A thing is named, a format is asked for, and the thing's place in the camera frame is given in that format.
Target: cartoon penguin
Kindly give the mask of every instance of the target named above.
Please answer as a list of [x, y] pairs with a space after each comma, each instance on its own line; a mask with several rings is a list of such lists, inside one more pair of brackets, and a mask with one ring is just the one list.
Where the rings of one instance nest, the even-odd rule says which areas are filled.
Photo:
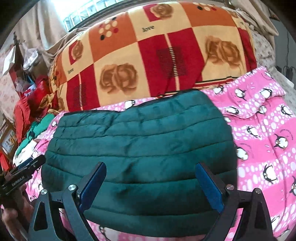
[[41, 192], [43, 190], [43, 186], [41, 183], [38, 185], [38, 189], [39, 189], [39, 192]]
[[248, 127], [247, 132], [254, 137], [260, 137], [255, 127]]
[[272, 230], [274, 230], [277, 225], [279, 224], [279, 220], [280, 220], [280, 216], [275, 216], [273, 217], [273, 219], [271, 220], [271, 227], [272, 227]]
[[249, 155], [243, 148], [237, 147], [237, 157], [242, 161], [245, 161], [249, 158]]
[[134, 106], [135, 103], [136, 102], [134, 100], [128, 100], [128, 101], [124, 102], [124, 108], [128, 109], [128, 108]]
[[267, 166], [265, 165], [264, 170], [263, 170], [263, 176], [264, 179], [271, 184], [273, 184], [273, 181], [277, 180], [276, 174], [274, 172], [274, 167], [272, 165]]
[[33, 195], [33, 196], [30, 197], [30, 201], [33, 201], [34, 199], [36, 199], [36, 196], [35, 195]]
[[264, 105], [261, 105], [258, 109], [258, 111], [256, 112], [256, 114], [265, 114], [267, 111], [267, 108]]
[[246, 76], [251, 76], [253, 74], [253, 70], [251, 70], [250, 72], [246, 73]]
[[290, 231], [290, 229], [289, 229], [289, 225], [288, 225], [288, 226], [287, 226], [287, 229], [286, 229], [285, 231], [283, 231], [283, 232], [281, 233], [281, 235], [278, 236], [278, 238], [281, 237], [281, 236], [283, 236], [284, 234], [286, 234], [286, 233], [289, 232], [289, 231]]
[[216, 88], [213, 88], [213, 91], [214, 91], [214, 93], [217, 95], [217, 94], [219, 94], [219, 93], [223, 93], [223, 89], [224, 89], [223, 86], [218, 86], [218, 87], [216, 87]]
[[264, 89], [261, 90], [260, 93], [261, 93], [261, 95], [263, 95], [263, 97], [265, 99], [268, 99], [268, 98], [270, 98], [272, 96], [272, 90], [270, 90], [270, 89], [264, 88]]
[[228, 123], [231, 122], [231, 120], [230, 120], [228, 117], [226, 117], [226, 116], [224, 117], [224, 120], [225, 120], [226, 122], [228, 122]]
[[272, 78], [273, 79], [273, 77], [270, 75], [270, 73], [268, 73], [268, 72], [264, 72], [269, 78]]
[[274, 147], [279, 147], [281, 149], [285, 149], [288, 146], [288, 139], [286, 137], [280, 137], [276, 135], [276, 145]]
[[243, 99], [243, 100], [246, 100], [244, 97], [245, 97], [245, 95], [246, 95], [246, 91], [243, 91], [243, 90], [241, 90], [241, 89], [235, 89], [235, 94], [236, 94], [236, 96], [237, 97], [239, 97], [239, 98], [241, 98], [241, 99]]
[[237, 108], [234, 108], [234, 107], [227, 107], [226, 108], [226, 111], [228, 113], [231, 113], [231, 114], [235, 114], [235, 115], [238, 115], [239, 114], [239, 110]]
[[294, 196], [296, 196], [296, 178], [294, 176], [292, 177], [294, 179], [294, 182], [292, 183], [291, 190], [289, 193], [292, 193]]
[[281, 106], [281, 112], [282, 112], [284, 115], [288, 115], [288, 116], [293, 115], [293, 114], [291, 113], [291, 111], [289, 110], [289, 108], [288, 108], [287, 106], [285, 106], [285, 105], [282, 105], [282, 106]]

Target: bedsheet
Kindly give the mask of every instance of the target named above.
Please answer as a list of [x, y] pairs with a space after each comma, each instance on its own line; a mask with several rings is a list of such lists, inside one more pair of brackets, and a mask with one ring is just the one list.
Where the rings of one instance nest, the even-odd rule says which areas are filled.
[[90, 110], [217, 86], [256, 67], [251, 33], [235, 13], [204, 3], [150, 4], [73, 39], [54, 61], [43, 104]]
[[267, 39], [254, 30], [251, 30], [251, 33], [253, 37], [257, 66], [264, 66], [267, 68], [267, 71], [285, 90], [285, 102], [289, 108], [296, 113], [296, 90], [294, 89], [294, 84], [275, 68], [275, 51]]
[[[237, 188], [244, 191], [252, 191], [256, 187], [262, 189], [275, 237], [292, 229], [296, 223], [296, 117], [282, 98], [284, 90], [264, 67], [259, 67], [229, 84], [203, 92], [219, 108], [232, 127], [238, 156]], [[154, 98], [122, 102], [106, 106], [104, 109], [124, 111], [133, 104], [152, 99]], [[36, 155], [45, 153], [57, 123], [64, 113], [60, 113], [51, 122], [46, 131], [46, 139], [36, 146]], [[36, 198], [41, 189], [39, 170], [28, 183], [29, 197]], [[64, 216], [63, 221], [69, 228]], [[90, 225], [100, 240], [150, 239], [111, 230], [91, 222]], [[238, 220], [230, 229], [226, 240], [232, 240], [237, 225]], [[202, 237], [186, 237], [184, 240], [200, 238]]]

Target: red cloth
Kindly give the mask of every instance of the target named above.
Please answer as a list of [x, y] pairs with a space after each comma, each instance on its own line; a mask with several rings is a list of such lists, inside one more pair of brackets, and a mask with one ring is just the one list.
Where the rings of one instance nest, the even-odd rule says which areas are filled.
[[40, 75], [37, 77], [37, 79], [35, 80], [35, 84], [39, 85], [41, 81], [48, 81], [48, 76], [47, 75]]
[[3, 171], [9, 171], [12, 169], [11, 163], [1, 151], [0, 151], [0, 163]]
[[57, 91], [54, 93], [54, 98], [52, 100], [51, 108], [54, 110], [59, 110], [59, 100], [57, 98]]
[[253, 48], [251, 45], [249, 33], [246, 30], [243, 30], [241, 28], [237, 28], [237, 29], [239, 31], [239, 35], [242, 40], [242, 46], [244, 48], [244, 57], [246, 59], [247, 71], [251, 71], [253, 69], [256, 69], [257, 62], [256, 62], [256, 58], [255, 58]]
[[31, 115], [38, 117], [40, 114], [39, 105], [44, 96], [50, 94], [49, 86], [47, 81], [42, 80], [37, 88], [28, 96], [28, 103], [31, 109]]
[[27, 131], [30, 128], [31, 123], [34, 121], [34, 118], [30, 116], [30, 107], [28, 104], [27, 97], [21, 98], [15, 105], [15, 128], [17, 141], [20, 143]]

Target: green puffer jacket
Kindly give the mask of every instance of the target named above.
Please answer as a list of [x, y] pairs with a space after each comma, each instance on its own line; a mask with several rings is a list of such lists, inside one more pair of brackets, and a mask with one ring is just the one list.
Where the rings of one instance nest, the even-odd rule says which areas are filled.
[[152, 237], [206, 234], [218, 212], [194, 175], [204, 162], [236, 186], [237, 156], [220, 111], [198, 91], [124, 112], [65, 114], [48, 145], [42, 183], [50, 191], [77, 184], [97, 162], [107, 176], [85, 217], [101, 226]]

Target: red bag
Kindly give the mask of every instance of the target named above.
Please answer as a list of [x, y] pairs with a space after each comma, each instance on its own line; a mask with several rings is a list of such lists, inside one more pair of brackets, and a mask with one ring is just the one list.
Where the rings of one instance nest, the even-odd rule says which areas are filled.
[[35, 91], [28, 96], [28, 103], [31, 109], [31, 112], [38, 110], [39, 105], [44, 96], [50, 94], [49, 86], [46, 81], [41, 81]]

